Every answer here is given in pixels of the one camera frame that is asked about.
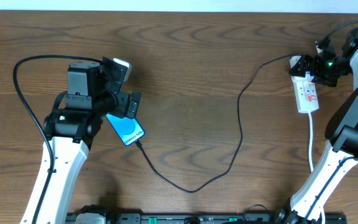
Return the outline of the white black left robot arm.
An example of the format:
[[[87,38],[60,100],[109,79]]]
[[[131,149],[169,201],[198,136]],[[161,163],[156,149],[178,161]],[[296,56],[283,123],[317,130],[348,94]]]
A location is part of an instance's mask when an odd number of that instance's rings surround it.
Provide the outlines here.
[[[66,222],[75,182],[104,120],[125,146],[145,134],[135,118],[141,94],[121,91],[130,63],[118,58],[71,60],[67,90],[56,97],[43,122],[17,91],[44,139],[42,162],[22,223]]]

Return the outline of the blue Galaxy smartphone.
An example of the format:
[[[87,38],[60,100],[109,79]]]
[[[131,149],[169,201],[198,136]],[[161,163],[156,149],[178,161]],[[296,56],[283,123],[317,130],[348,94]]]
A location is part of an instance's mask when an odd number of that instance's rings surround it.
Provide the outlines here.
[[[107,114],[106,118],[125,146],[130,146],[145,135],[145,130],[136,118],[118,118],[111,114]]]

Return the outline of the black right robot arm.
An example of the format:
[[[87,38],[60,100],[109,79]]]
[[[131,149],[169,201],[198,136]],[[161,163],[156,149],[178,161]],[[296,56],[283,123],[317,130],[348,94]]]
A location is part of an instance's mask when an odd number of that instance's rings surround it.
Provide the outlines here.
[[[318,223],[323,207],[344,176],[358,164],[358,28],[349,31],[336,55],[326,35],[316,42],[316,56],[294,55],[289,74],[297,93],[313,100],[314,84],[335,87],[339,77],[351,73],[354,91],[335,112],[325,130],[326,144],[316,167],[276,217],[276,223]]]

